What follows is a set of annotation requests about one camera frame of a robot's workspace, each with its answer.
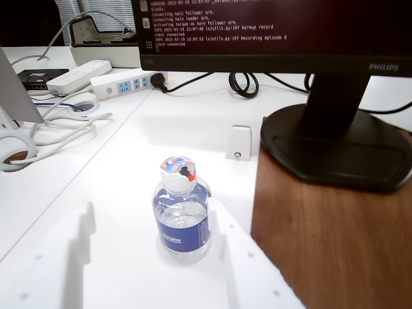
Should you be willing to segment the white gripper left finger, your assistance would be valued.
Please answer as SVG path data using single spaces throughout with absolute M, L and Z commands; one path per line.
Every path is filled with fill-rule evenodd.
M 82 308 L 93 204 L 61 219 L 17 268 L 1 308 Z

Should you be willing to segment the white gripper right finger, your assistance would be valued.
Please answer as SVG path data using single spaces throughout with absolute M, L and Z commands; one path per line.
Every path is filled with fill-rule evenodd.
M 229 308 L 304 308 L 250 234 L 223 205 L 211 205 L 214 244 L 224 264 Z

